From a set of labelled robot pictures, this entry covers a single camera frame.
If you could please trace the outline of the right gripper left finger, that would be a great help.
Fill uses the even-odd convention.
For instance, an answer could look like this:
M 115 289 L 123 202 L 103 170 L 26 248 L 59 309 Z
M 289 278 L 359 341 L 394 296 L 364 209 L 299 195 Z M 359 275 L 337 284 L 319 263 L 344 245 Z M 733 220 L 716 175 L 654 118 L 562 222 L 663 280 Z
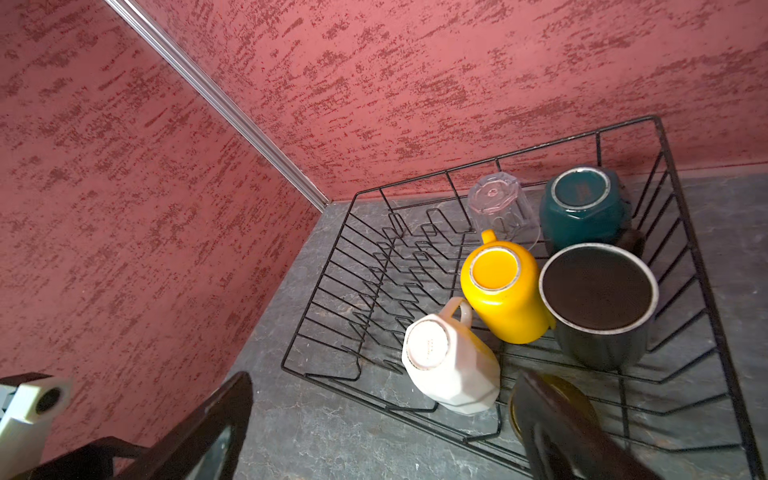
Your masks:
M 241 371 L 151 447 L 103 437 L 13 479 L 231 479 L 252 404 Z

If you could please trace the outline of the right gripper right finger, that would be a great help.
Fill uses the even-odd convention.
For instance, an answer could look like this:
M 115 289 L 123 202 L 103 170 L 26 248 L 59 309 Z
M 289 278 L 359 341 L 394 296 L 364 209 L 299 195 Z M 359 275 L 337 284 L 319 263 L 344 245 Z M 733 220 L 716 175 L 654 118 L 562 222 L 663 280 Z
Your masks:
M 537 373 L 523 370 L 511 407 L 534 479 L 657 479 Z

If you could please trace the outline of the olive green glass cup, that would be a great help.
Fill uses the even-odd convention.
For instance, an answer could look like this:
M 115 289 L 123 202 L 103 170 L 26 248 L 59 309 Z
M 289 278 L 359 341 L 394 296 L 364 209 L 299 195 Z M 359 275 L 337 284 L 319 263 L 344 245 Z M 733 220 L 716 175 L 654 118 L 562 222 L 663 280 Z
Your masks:
M 594 407 L 592 406 L 592 403 L 590 402 L 588 397 L 585 394 L 583 394 L 576 386 L 554 375 L 540 373 L 539 376 L 553 390 L 555 390 L 560 396 L 562 396 L 565 400 L 567 400 L 576 410 L 578 410 L 585 418 L 587 418 L 592 424 L 594 424 L 597 427 L 600 426 L 599 417 Z M 519 384 L 520 382 L 516 382 L 514 387 L 512 388 L 510 399 L 508 402 L 508 409 L 509 409 L 510 425 L 512 426 L 512 429 L 518 441 L 520 443 L 523 443 L 522 432 L 518 424 L 518 419 L 516 415 L 516 407 L 514 406 L 514 399 L 517 394 Z

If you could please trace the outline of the white ceramic mug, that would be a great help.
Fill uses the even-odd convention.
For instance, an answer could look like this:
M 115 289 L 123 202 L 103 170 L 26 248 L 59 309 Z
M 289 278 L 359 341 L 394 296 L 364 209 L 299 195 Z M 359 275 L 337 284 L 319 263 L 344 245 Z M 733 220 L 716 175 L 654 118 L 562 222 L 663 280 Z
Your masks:
M 424 395 L 465 416 L 491 409 L 501 381 L 495 354 L 471 324 L 471 305 L 453 297 L 440 312 L 407 328 L 401 353 L 409 378 Z

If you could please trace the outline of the black mug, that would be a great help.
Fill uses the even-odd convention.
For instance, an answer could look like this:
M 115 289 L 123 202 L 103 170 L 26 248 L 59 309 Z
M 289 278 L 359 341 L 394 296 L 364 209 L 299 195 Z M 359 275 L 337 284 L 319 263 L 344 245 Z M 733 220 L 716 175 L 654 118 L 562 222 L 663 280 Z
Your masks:
M 539 277 L 564 354 L 600 371 L 623 370 L 646 354 L 660 292 L 638 256 L 604 243 L 581 243 L 552 255 Z

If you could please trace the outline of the yellow mug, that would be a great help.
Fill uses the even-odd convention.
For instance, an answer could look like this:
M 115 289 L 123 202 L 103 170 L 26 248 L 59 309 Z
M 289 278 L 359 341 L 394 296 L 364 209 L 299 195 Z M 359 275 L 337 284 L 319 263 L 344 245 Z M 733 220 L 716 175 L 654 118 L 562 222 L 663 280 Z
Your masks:
M 462 265 L 464 297 L 498 339 L 529 344 L 554 328 L 555 320 L 541 298 L 540 268 L 524 247 L 482 232 L 482 245 Z

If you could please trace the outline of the dark green ceramic mug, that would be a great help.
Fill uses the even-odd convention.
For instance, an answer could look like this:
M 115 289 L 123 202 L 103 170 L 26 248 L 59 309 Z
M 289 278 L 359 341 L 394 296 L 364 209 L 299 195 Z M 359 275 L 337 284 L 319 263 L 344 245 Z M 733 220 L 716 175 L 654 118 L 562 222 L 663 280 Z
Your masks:
M 581 243 L 605 243 L 640 257 L 645 235 L 631 226 L 632 204 L 615 171 L 577 166 L 545 186 L 539 217 L 545 248 L 553 255 Z

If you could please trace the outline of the clear glass cup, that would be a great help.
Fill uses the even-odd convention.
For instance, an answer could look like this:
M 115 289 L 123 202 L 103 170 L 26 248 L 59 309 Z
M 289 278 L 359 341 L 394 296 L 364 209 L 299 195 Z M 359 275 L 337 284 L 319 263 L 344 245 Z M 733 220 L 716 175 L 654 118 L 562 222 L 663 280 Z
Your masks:
M 516 177 L 498 172 L 480 178 L 468 194 L 470 218 L 479 234 L 531 249 L 539 240 L 538 218 Z

